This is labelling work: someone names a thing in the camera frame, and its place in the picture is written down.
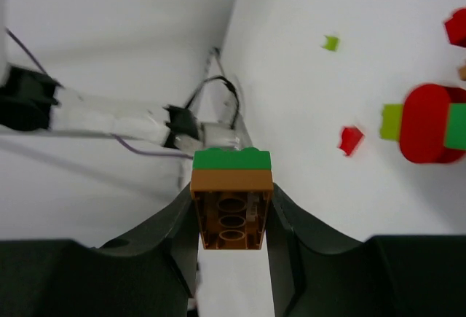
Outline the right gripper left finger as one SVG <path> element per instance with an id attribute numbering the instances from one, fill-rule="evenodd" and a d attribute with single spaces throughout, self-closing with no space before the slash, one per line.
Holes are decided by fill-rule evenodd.
<path id="1" fill-rule="evenodd" d="M 74 240 L 1 243 L 3 316 L 185 316 L 198 229 L 188 189 L 99 248 Z"/>

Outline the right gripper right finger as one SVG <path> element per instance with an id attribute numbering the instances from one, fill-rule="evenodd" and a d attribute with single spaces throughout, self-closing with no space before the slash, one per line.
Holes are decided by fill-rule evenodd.
<path id="1" fill-rule="evenodd" d="M 266 224 L 276 316 L 463 316 L 465 237 L 360 242 L 275 188 Z"/>

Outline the red lego brick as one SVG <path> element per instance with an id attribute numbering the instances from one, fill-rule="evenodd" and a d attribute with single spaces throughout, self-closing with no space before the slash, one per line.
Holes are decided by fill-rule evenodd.
<path id="1" fill-rule="evenodd" d="M 450 18 L 444 21 L 444 27 L 450 44 L 463 48 L 466 47 L 465 7 L 454 10 Z"/>

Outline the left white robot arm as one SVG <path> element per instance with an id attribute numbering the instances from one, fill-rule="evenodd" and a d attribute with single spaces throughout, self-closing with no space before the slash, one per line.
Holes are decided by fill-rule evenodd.
<path id="1" fill-rule="evenodd" d="M 227 122 L 200 122 L 192 106 L 210 82 L 226 86 L 236 103 L 235 86 L 223 76 L 203 80 L 183 106 L 118 100 L 62 86 L 46 74 L 10 66 L 1 81 L 1 128 L 54 136 L 114 137 L 148 141 L 192 154 L 217 147 L 239 149 L 235 110 Z"/>

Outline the small red lego piece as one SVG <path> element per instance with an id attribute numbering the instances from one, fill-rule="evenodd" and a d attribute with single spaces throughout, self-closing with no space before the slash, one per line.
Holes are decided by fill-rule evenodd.
<path id="1" fill-rule="evenodd" d="M 338 148 L 343 151 L 345 157 L 351 157 L 363 139 L 364 134 L 360 128 L 355 125 L 344 126 L 340 132 Z"/>

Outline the lime lego brick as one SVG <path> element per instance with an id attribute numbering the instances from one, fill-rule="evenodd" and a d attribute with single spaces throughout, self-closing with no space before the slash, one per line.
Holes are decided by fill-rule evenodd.
<path id="1" fill-rule="evenodd" d="M 385 104 L 382 109 L 382 122 L 379 129 L 381 139 L 399 141 L 403 115 L 403 104 Z"/>

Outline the red round lego piece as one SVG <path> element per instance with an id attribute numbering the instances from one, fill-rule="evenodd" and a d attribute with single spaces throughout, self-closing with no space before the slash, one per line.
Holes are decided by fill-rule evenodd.
<path id="1" fill-rule="evenodd" d="M 465 151 L 444 146 L 449 106 L 465 102 L 465 89 L 434 83 L 416 86 L 404 101 L 399 146 L 415 164 L 451 164 Z"/>

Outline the green lego piece by round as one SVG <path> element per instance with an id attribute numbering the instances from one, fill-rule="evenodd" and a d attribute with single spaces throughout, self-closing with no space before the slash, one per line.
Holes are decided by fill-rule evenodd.
<path id="1" fill-rule="evenodd" d="M 466 105 L 449 105 L 444 146 L 449 149 L 466 150 Z"/>

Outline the small lime lego piece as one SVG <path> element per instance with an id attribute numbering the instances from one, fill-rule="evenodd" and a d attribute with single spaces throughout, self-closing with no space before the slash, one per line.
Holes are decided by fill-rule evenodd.
<path id="1" fill-rule="evenodd" d="M 323 49 L 331 52 L 338 50 L 340 39 L 338 36 L 325 35 L 325 43 L 321 46 Z"/>

